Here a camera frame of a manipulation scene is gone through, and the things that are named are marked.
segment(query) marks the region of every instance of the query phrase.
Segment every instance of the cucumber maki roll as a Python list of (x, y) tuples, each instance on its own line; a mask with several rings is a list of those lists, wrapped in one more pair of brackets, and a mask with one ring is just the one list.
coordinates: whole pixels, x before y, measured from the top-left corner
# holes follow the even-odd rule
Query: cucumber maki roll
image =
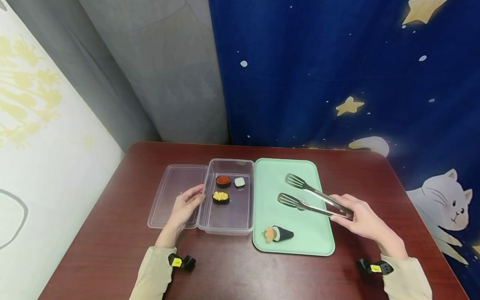
[(267, 243), (271, 243), (273, 241), (278, 242), (283, 240), (289, 240), (293, 238), (292, 231), (283, 229), (280, 226), (272, 226), (265, 228), (264, 235)]
[(233, 181), (237, 189), (243, 188), (245, 186), (245, 179), (243, 177), (235, 178)]
[(213, 203), (215, 204), (229, 204), (230, 196), (226, 192), (215, 192), (212, 195)]
[(218, 176), (215, 180), (217, 187), (226, 189), (232, 185), (232, 179), (228, 176)]

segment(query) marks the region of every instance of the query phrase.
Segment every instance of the star pattern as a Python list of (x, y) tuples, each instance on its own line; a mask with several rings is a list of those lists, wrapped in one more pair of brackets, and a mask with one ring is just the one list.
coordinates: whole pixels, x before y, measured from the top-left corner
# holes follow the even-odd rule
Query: star pattern
[(356, 113), (358, 108), (365, 103), (363, 102), (355, 102), (352, 96), (348, 97), (345, 102), (339, 106), (337, 106), (335, 109), (338, 110), (338, 113), (336, 114), (337, 116), (341, 116), (346, 112), (350, 112), (352, 114)]
[(480, 255), (480, 244), (472, 246), (472, 248)]
[(412, 21), (420, 21), (424, 24), (432, 17), (437, 8), (444, 4), (447, 0), (410, 0), (408, 5), (410, 12), (403, 21), (402, 25)]

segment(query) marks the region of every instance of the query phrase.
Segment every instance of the green tray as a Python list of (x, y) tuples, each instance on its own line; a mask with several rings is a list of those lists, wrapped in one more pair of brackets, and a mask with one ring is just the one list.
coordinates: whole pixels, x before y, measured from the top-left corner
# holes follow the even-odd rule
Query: green tray
[[(317, 167), (307, 160), (260, 158), (255, 162), (255, 191), (253, 201), (253, 233), (255, 247), (263, 252), (329, 256), (335, 251), (330, 220), (319, 213), (300, 211), (277, 201), (284, 192), (308, 204), (324, 208), (325, 202), (312, 194), (285, 183), (292, 173), (302, 177), (312, 187), (322, 190)], [(294, 237), (280, 242), (266, 243), (266, 227), (280, 226), (293, 231)]]

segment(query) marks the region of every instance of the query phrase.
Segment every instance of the blue curtain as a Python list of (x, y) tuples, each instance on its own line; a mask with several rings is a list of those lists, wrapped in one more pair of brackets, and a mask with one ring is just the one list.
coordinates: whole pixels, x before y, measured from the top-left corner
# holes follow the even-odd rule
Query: blue curtain
[(478, 299), (480, 2), (210, 0), (210, 12), (233, 144), (387, 157)]

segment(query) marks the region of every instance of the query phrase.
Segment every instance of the metal tongs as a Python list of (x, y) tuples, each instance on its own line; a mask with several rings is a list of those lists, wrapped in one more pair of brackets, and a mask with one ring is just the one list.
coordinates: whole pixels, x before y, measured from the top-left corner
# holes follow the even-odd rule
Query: metal tongs
[(285, 182), (288, 183), (289, 185), (293, 186), (294, 188), (305, 190), (307, 192), (310, 192), (314, 194), (315, 196), (319, 197), (323, 201), (327, 202), (328, 204), (340, 209), (347, 215), (353, 215), (353, 211), (345, 206), (343, 206), (340, 202), (337, 200), (333, 199), (332, 197), (322, 193), (321, 191), (311, 187), (310, 185), (307, 184), (305, 180), (302, 178), (298, 177), (297, 175), (294, 174), (287, 174), (285, 177)]
[(295, 197), (293, 197), (289, 194), (285, 194), (285, 193), (282, 193), (282, 192), (280, 194), (278, 194), (277, 200), (278, 200), (278, 202), (280, 202), (283, 205), (290, 206), (290, 207), (293, 207), (293, 208), (297, 208), (298, 210), (308, 210), (308, 211), (316, 212), (316, 213), (326, 215), (326, 216), (341, 216), (341, 217), (344, 217), (348, 220), (352, 220), (352, 218), (349, 217), (349, 216), (344, 216), (344, 215), (341, 215), (341, 214), (330, 212), (328, 210), (321, 209), (319, 207), (311, 206), (309, 204), (306, 204), (302, 200), (299, 200), (299, 199), (297, 199), (297, 198), (295, 198)]

